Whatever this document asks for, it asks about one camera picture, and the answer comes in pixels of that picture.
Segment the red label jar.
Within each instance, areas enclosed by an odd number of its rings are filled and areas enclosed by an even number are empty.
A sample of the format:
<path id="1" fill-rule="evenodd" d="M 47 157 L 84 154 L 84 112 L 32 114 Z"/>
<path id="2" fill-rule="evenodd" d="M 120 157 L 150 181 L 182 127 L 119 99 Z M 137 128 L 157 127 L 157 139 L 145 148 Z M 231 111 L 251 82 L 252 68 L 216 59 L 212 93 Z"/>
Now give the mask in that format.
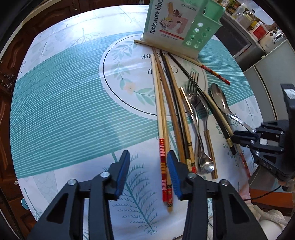
<path id="1" fill-rule="evenodd" d="M 261 38 L 263 38 L 266 34 L 268 33 L 268 29 L 266 28 L 266 26 L 259 21 L 258 23 L 256 23 L 256 25 L 252 28 L 251 30 L 251 35 L 256 39 L 256 40 L 260 40 Z"/>

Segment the long chopstick red striped end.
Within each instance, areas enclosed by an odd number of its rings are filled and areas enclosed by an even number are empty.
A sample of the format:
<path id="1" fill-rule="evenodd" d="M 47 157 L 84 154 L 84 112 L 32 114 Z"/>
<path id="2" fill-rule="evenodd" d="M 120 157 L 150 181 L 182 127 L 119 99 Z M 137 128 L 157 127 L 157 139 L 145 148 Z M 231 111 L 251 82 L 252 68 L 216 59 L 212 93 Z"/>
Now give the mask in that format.
<path id="1" fill-rule="evenodd" d="M 212 69 L 210 69 L 209 67 L 205 66 L 204 64 L 202 64 L 201 62 L 197 61 L 196 59 L 193 59 L 191 57 L 188 57 L 188 56 L 185 56 L 184 54 L 181 54 L 179 52 L 176 52 L 176 51 L 173 51 L 173 50 L 170 50 L 166 47 L 163 47 L 163 46 L 160 46 L 158 44 L 152 44 L 152 43 L 149 43 L 149 42 L 145 42 L 145 41 L 142 41 L 142 40 L 134 40 L 134 43 L 136 44 L 143 44 L 143 45 L 146 45 L 146 46 L 149 46 L 149 47 L 154 47 L 156 49 L 160 49 L 160 50 L 163 50 L 163 51 L 166 51 L 166 52 L 169 52 L 171 54 L 174 54 L 175 56 L 178 56 L 182 59 L 185 59 L 187 61 L 189 61 L 190 63 L 193 63 L 197 66 L 199 66 L 200 68 L 204 69 L 205 71 L 209 72 L 210 74 L 216 76 L 218 79 L 222 80 L 224 83 L 226 83 L 227 85 L 230 85 L 230 81 L 227 80 L 226 78 L 224 78 L 223 76 L 221 76 L 219 73 L 217 73 L 216 71 L 213 71 Z"/>

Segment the brown wooden chopstick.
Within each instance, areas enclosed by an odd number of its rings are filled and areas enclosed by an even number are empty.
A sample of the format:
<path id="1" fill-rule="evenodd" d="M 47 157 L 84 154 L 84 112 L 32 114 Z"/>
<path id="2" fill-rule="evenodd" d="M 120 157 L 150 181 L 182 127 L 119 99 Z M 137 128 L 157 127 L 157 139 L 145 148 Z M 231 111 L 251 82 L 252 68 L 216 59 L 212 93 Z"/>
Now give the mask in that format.
<path id="1" fill-rule="evenodd" d="M 171 92 L 169 90 L 169 86 L 167 85 L 167 80 L 166 80 L 166 77 L 164 75 L 164 71 L 162 69 L 162 65 L 160 63 L 160 60 L 159 60 L 159 58 L 157 56 L 157 52 L 156 52 L 154 47 L 152 47 L 152 50 L 153 50 L 153 53 L 155 54 L 155 61 L 157 63 L 158 69 L 159 69 L 159 74 L 160 74 L 160 77 L 161 77 L 161 80 L 162 80 L 162 86 L 164 88 L 164 93 L 165 93 L 167 105 L 168 105 L 168 108 L 169 108 L 169 113 L 171 115 L 171 121 L 172 121 L 172 124 L 173 124 L 173 131 L 174 131 L 175 138 L 176 138 L 176 145 L 177 145 L 177 148 L 178 148 L 178 155 L 179 155 L 179 158 L 180 158 L 180 162 L 185 164 L 185 153 L 184 153 L 183 144 L 182 144 L 182 141 L 181 141 L 181 132 L 180 132 L 180 128 L 179 128 L 179 125 L 178 125 L 177 118 L 176 118 L 176 112 L 175 112 L 175 109 L 174 109 L 174 104 L 173 104 L 173 100 L 172 100 L 172 97 L 171 97 Z"/>

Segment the teal patterned tablecloth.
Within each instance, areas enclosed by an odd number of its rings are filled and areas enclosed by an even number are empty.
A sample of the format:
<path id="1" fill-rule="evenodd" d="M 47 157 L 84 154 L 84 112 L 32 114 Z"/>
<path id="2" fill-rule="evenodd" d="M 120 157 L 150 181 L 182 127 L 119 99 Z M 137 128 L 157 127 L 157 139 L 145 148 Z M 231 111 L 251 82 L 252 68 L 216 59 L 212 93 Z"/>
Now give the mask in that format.
<path id="1" fill-rule="evenodd" d="M 187 203 L 162 201 L 152 50 L 140 38 L 148 7 L 113 6 L 73 16 L 33 40 L 16 79 L 10 115 L 22 205 L 39 219 L 69 179 L 131 155 L 124 192 L 110 203 L 116 239 L 174 239 Z"/>

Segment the light wood chopstick red end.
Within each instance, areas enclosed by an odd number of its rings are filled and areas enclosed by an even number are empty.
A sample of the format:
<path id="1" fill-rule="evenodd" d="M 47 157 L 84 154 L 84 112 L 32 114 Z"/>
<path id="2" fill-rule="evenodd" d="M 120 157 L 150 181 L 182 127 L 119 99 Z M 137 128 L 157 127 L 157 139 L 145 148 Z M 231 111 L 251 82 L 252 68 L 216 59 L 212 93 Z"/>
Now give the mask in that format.
<path id="1" fill-rule="evenodd" d="M 161 182 L 162 182 L 162 201 L 167 202 L 167 183 L 166 183 L 166 159 L 165 159 L 165 150 L 164 150 L 164 133 L 162 128 L 162 113 L 161 113 L 161 105 L 159 98 L 159 86 L 157 81 L 157 68 L 155 62 L 155 55 L 151 55 L 151 63 L 152 63 L 152 75 L 154 81 L 154 91 L 155 91 L 155 105 L 157 112 L 157 127 L 158 127 L 158 135 L 159 135 L 159 157 L 161 163 Z"/>

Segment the grey counter appliance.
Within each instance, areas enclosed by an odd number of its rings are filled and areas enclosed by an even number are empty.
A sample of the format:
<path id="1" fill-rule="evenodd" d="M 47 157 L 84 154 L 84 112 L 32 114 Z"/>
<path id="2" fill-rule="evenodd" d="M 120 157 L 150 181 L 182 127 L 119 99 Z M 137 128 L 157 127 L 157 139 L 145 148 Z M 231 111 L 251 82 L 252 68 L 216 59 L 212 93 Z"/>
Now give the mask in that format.
<path id="1" fill-rule="evenodd" d="M 230 52 L 242 71 L 246 71 L 266 54 L 258 41 L 229 13 L 225 12 L 220 22 L 222 26 L 215 36 Z"/>

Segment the tan chopstick black patterned end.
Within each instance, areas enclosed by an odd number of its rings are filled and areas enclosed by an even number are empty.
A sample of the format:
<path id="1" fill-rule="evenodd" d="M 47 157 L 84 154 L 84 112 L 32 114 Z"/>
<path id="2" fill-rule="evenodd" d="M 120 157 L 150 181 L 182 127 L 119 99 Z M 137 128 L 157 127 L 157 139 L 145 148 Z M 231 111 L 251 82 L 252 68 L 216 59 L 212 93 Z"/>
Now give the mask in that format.
<path id="1" fill-rule="evenodd" d="M 169 70 L 169 73 L 171 75 L 171 81 L 173 83 L 173 89 L 176 92 L 176 96 L 177 96 L 177 99 L 178 99 L 178 106 L 179 106 L 179 110 L 180 110 L 180 113 L 181 113 L 181 123 L 182 123 L 184 131 L 185 131 L 185 149 L 188 150 L 188 155 L 189 155 L 188 160 L 190 162 L 188 164 L 188 169 L 193 173 L 197 173 L 197 169 L 196 169 L 196 166 L 195 166 L 194 149 L 193 149 L 193 146 L 192 146 L 192 139 L 191 139 L 191 136 L 190 136 L 190 129 L 188 127 L 187 116 L 185 114 L 185 108 L 183 106 L 183 100 L 181 98 L 180 90 L 178 89 L 176 79 L 175 79 L 173 71 L 171 69 L 169 59 L 168 59 L 167 56 L 164 56 L 164 58 L 165 58 L 165 60 L 167 62 L 168 70 Z"/>

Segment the green utensil holder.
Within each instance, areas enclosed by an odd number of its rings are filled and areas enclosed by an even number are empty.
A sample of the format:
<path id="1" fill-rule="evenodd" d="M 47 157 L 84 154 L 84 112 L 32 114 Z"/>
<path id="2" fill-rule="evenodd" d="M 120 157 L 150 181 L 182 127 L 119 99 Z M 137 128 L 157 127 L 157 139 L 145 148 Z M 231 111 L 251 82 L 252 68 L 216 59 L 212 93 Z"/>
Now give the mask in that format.
<path id="1" fill-rule="evenodd" d="M 141 40 L 196 59 L 222 26 L 224 13 L 215 1 L 153 0 Z"/>

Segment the small spoon wooden handle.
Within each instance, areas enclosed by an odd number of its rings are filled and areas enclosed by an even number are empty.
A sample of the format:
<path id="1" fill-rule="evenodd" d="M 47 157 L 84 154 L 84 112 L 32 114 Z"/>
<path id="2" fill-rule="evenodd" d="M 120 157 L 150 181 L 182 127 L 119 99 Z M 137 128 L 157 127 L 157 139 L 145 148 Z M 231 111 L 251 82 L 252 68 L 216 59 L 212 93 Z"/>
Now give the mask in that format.
<path id="1" fill-rule="evenodd" d="M 215 157 L 214 157 L 214 150 L 213 150 L 213 146 L 212 146 L 212 143 L 211 143 L 211 137 L 210 137 L 209 129 L 208 129 L 208 125 L 207 125 L 207 120 L 209 118 L 209 108 L 208 108 L 208 106 L 207 106 L 207 104 L 206 104 L 203 97 L 201 97 L 199 94 L 197 94 L 197 98 L 201 102 L 202 107 L 206 112 L 206 116 L 205 116 L 205 119 L 203 121 L 204 122 L 204 137 L 206 139 L 206 146 L 207 146 L 207 150 L 209 151 L 209 157 L 212 159 L 213 164 L 214 164 L 214 170 L 211 173 L 211 177 L 212 177 L 212 179 L 217 179 L 218 178 L 218 172 L 217 172 L 217 169 L 216 169 L 216 161 L 215 161 Z"/>

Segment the silver refrigerator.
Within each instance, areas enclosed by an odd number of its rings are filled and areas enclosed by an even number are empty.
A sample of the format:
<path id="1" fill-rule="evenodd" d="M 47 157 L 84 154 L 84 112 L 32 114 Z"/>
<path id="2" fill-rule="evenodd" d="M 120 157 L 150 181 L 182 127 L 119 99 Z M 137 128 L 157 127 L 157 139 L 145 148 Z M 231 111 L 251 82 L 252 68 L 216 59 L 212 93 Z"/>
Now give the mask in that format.
<path id="1" fill-rule="evenodd" d="M 288 40 L 244 71 L 263 121 L 287 119 L 281 84 L 294 84 L 294 49 Z"/>

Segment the black chopstick gold band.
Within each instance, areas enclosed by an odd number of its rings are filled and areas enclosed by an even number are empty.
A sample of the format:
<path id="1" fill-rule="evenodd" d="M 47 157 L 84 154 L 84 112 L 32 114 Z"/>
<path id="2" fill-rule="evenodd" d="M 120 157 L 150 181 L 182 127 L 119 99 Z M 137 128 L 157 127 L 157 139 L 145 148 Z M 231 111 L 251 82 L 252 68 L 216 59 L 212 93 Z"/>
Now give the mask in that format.
<path id="1" fill-rule="evenodd" d="M 179 129 L 180 129 L 180 134 L 181 134 L 181 143 L 182 143 L 185 163 L 187 164 L 188 170 L 191 172 L 192 165 L 191 165 L 191 161 L 190 161 L 190 153 L 188 151 L 188 142 L 187 142 L 187 138 L 186 138 L 186 132 L 185 132 L 184 125 L 183 125 L 184 124 L 183 117 L 181 115 L 180 102 L 178 100 L 178 94 L 176 93 L 176 81 L 174 79 L 174 74 L 173 74 L 173 71 L 171 70 L 171 65 L 169 63 L 167 56 L 164 55 L 162 50 L 160 50 L 160 55 L 161 55 L 162 62 L 164 64 L 164 68 L 166 70 L 166 75 L 169 80 L 169 85 L 171 88 L 173 103 L 174 103 L 174 107 L 175 107 L 175 111 L 176 111 L 176 118 L 178 120 L 178 125 L 179 125 Z"/>

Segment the light wood chopstick patterned end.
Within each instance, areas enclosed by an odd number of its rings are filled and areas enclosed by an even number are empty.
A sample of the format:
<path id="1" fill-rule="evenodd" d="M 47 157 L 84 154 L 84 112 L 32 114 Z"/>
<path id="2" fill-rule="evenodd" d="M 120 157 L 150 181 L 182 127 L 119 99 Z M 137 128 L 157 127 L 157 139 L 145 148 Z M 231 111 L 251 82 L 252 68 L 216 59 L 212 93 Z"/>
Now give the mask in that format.
<path id="1" fill-rule="evenodd" d="M 155 63 L 155 73 L 157 76 L 157 86 L 158 86 L 158 94 L 159 94 L 159 103 L 160 103 L 160 112 L 161 112 L 161 118 L 162 118 L 162 131 L 164 136 L 162 137 L 164 139 L 164 155 L 165 155 L 165 167 L 166 167 L 166 189 L 167 189 L 167 210 L 168 212 L 173 211 L 173 189 L 171 185 L 171 177 L 169 174 L 169 170 L 167 167 L 167 153 L 169 151 L 169 137 L 167 132 L 167 120 L 166 120 L 166 109 L 164 106 L 164 97 L 162 94 L 162 85 L 161 85 L 161 78 L 159 74 L 159 68 L 157 65 L 157 61 L 154 56 L 154 63 Z"/>

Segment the silver fork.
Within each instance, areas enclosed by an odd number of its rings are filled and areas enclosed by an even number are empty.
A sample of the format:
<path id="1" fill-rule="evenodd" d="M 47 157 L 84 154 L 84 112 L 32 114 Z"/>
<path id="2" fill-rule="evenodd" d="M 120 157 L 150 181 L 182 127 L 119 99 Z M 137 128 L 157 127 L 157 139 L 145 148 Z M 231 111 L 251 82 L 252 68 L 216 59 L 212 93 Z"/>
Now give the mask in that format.
<path id="1" fill-rule="evenodd" d="M 200 170 L 205 174 L 206 169 L 204 168 L 204 164 L 206 161 L 204 160 L 204 145 L 202 143 L 202 138 L 199 133 L 199 118 L 197 116 L 197 90 L 195 88 L 195 80 L 199 77 L 198 73 L 190 72 L 190 77 L 188 79 L 188 84 L 186 87 L 186 93 L 188 96 L 188 101 L 192 108 L 192 112 L 194 113 L 194 125 L 196 129 L 196 140 L 195 140 L 195 158 L 199 165 Z"/>

